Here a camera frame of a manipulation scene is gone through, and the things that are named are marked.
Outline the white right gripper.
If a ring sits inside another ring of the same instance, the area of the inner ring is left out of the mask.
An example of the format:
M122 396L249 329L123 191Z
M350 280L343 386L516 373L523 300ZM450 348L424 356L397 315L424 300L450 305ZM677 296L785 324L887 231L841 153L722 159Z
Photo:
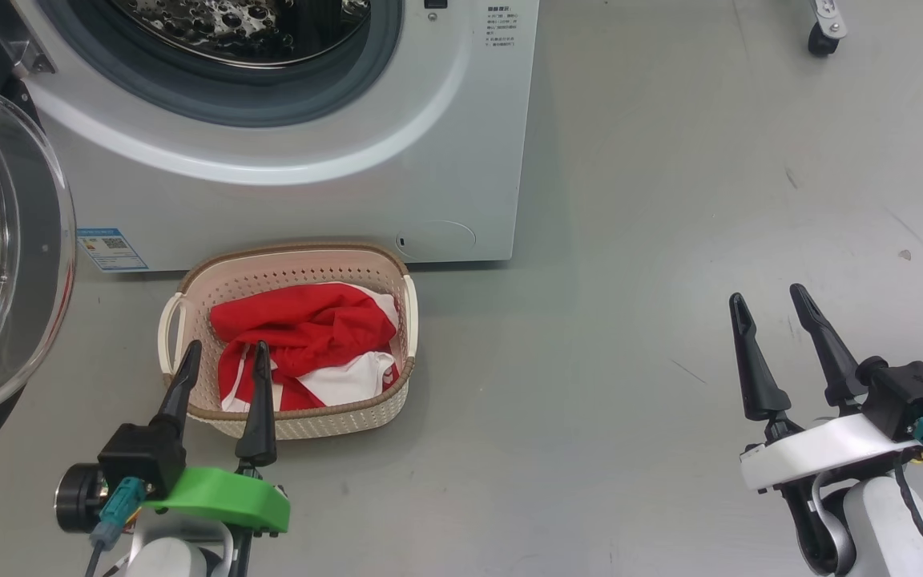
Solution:
M856 358L804 285L792 284L790 296L800 325L816 348L825 379L825 401L832 408L860 408L857 399L862 383L856 376ZM790 397L774 380L757 341L753 314L741 293L730 296L729 308L744 416L755 422L773 419L791 409ZM749 490L762 490L917 446L919 442L912 438L893 441L864 415L849 415L746 450L740 455L740 471Z

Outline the cream perforated laundry basket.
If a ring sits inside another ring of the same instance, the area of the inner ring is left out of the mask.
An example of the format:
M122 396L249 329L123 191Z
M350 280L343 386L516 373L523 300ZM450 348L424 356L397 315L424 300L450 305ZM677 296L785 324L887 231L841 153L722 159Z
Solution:
M159 366L165 384L175 377L187 344L203 345L200 376L191 392L189 417L240 438L246 413L220 408L219 360L224 343L208 318L221 303L300 284L344 281L388 293L399 313L389 343L398 377L367 401L334 408L285 410L275 415L279 441L356 434L384 426L405 406L415 366L420 309L413 278L395 252L373 244L285 244L226 253L194 267L165 304L157 329Z

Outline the blue energy label sticker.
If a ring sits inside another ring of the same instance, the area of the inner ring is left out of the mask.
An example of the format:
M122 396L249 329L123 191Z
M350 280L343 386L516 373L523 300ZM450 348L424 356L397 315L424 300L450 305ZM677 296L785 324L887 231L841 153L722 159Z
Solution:
M149 267L117 228L79 228L78 244L103 272L139 272Z

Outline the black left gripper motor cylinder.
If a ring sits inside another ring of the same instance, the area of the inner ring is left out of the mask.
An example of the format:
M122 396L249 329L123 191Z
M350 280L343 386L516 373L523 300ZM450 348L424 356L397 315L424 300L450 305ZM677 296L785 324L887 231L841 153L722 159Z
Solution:
M67 534L90 534L99 523L100 511L110 489L96 462L71 466L54 493L54 514L58 528Z

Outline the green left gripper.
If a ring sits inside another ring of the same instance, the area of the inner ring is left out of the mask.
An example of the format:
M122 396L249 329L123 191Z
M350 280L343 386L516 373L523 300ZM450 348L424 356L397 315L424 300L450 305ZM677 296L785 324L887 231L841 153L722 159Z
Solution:
M182 438L189 397L197 384L203 345L191 341L168 391L151 418L170 438ZM277 460L277 432L270 347L257 342L252 369L253 397L241 439L237 442L238 469L259 469ZM164 498L147 498L147 509L167 509L252 530L253 533L288 531L292 507L278 486L262 478L212 467L187 468Z

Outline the white front-load washing machine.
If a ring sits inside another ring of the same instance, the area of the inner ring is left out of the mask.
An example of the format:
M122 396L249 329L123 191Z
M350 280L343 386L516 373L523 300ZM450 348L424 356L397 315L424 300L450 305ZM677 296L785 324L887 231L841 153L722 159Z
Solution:
M453 220L512 256L541 0L14 0L79 228L149 270Z

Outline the round white drain filter cover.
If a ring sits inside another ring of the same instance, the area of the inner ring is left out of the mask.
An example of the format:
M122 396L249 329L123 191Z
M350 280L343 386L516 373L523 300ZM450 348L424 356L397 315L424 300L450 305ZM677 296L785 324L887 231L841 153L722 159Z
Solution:
M475 244L473 231L453 220L423 220L403 227L395 239L396 250L418 263L471 260Z

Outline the silver metal rack leg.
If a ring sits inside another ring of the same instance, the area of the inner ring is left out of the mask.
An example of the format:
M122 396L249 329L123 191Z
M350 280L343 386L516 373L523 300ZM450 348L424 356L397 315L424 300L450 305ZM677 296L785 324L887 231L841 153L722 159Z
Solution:
M839 7L840 0L808 0L816 15L816 25L821 35L840 40L846 37L848 29Z

